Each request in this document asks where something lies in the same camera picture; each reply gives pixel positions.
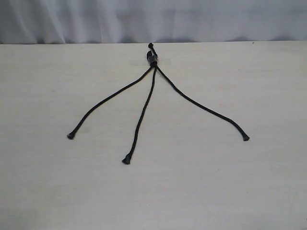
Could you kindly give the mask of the white backdrop curtain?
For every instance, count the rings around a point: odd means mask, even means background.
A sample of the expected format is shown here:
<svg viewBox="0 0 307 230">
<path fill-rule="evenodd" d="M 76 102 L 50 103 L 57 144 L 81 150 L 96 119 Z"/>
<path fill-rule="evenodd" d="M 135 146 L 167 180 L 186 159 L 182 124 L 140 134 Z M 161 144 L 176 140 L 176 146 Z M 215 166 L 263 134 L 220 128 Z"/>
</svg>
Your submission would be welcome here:
<svg viewBox="0 0 307 230">
<path fill-rule="evenodd" d="M 3 0 L 3 44 L 305 40 L 304 0 Z"/>
</svg>

